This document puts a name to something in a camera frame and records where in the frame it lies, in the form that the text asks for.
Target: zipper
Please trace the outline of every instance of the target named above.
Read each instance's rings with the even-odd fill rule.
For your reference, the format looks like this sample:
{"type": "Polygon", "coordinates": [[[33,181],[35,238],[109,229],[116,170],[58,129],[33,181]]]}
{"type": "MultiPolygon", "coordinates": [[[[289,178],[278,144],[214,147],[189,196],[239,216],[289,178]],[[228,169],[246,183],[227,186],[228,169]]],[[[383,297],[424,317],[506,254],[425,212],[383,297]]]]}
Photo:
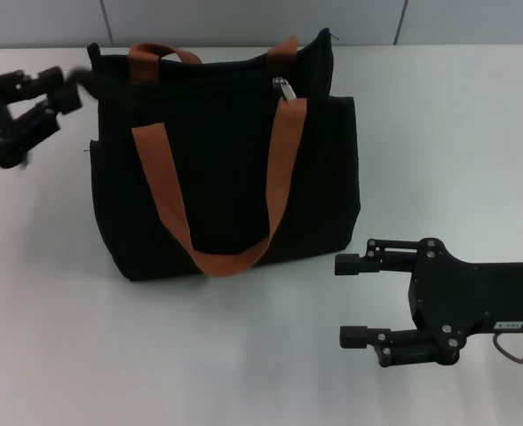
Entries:
{"type": "Polygon", "coordinates": [[[275,77],[273,79],[273,87],[276,89],[280,89],[282,96],[286,100],[292,100],[297,98],[297,95],[295,94],[295,91],[293,91],[292,86],[289,84],[287,80],[285,80],[282,77],[275,77]]]}

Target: brown strap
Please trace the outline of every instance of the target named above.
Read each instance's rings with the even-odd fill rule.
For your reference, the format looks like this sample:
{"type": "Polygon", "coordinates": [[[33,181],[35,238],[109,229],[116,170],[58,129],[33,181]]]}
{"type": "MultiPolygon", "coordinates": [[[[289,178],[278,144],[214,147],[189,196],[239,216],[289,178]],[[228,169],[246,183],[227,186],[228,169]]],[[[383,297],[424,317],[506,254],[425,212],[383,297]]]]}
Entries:
{"type": "Polygon", "coordinates": [[[291,37],[285,43],[269,49],[267,52],[267,65],[269,67],[290,66],[295,62],[297,57],[298,40],[296,37],[291,37]]]}
{"type": "Polygon", "coordinates": [[[210,255],[194,250],[164,124],[132,129],[139,159],[162,224],[193,258],[196,266],[207,275],[227,276],[246,271],[266,252],[287,206],[290,180],[305,117],[306,99],[279,101],[267,163],[265,198],[269,212],[269,234],[239,255],[210,255]]]}
{"type": "Polygon", "coordinates": [[[129,49],[129,76],[133,82],[159,83],[159,61],[163,56],[176,53],[185,64],[202,64],[190,51],[167,44],[139,43],[129,49]]]}

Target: white table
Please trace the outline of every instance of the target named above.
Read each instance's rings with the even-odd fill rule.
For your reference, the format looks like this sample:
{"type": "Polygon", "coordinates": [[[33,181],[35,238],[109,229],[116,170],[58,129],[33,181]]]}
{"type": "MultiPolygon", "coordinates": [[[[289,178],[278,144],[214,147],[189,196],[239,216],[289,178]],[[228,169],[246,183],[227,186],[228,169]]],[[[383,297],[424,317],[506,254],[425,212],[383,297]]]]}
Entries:
{"type": "MultiPolygon", "coordinates": [[[[349,251],[435,236],[463,260],[523,261],[523,46],[335,55],[332,91],[355,97],[359,132],[349,251]]],[[[83,49],[0,51],[0,73],[87,63],[83,49]]],[[[454,367],[382,369],[338,346],[343,325],[413,327],[407,274],[334,277],[321,256],[129,283],[93,217],[83,100],[26,171],[0,170],[0,425],[523,425],[523,367],[489,335],[454,367]]],[[[523,355],[523,335],[503,341],[523,355]]]]}

